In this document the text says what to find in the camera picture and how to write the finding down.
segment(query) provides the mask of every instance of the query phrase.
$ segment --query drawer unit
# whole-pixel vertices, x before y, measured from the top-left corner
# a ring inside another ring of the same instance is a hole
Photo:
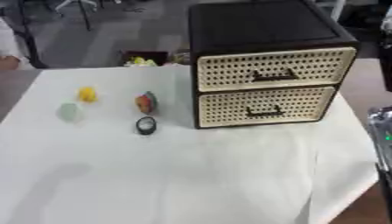
[[[358,52],[308,0],[196,4],[188,27],[197,129],[318,121]]]
[[[295,87],[339,83],[356,50],[353,47],[200,57],[201,92]]]
[[[335,93],[333,87],[299,87],[203,94],[201,128],[317,121]]]

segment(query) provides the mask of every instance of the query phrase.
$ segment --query yellow object in box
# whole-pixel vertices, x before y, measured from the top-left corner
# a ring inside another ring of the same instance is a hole
[[[79,100],[83,102],[95,102],[97,100],[96,92],[93,87],[81,87],[79,89]]]

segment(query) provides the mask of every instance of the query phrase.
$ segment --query tape roll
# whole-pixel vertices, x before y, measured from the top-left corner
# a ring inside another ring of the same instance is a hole
[[[148,136],[157,129],[157,122],[152,116],[145,116],[136,122],[136,129],[140,135]]]

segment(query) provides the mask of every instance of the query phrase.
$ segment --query white paper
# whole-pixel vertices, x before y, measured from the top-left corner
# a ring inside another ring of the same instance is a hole
[[[372,144],[341,97],[318,123],[196,130],[189,78],[185,66],[43,72],[0,125],[0,224],[324,223],[375,182]],[[84,86],[99,101],[61,121]],[[134,99],[148,90],[157,131],[140,136]]]

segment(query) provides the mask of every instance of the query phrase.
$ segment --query rattan drawer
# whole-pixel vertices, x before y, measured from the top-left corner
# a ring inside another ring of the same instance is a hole
[[[204,56],[197,62],[201,92],[335,84],[342,80],[353,47]]]
[[[317,121],[334,92],[333,87],[305,87],[204,94],[199,97],[199,126]]]

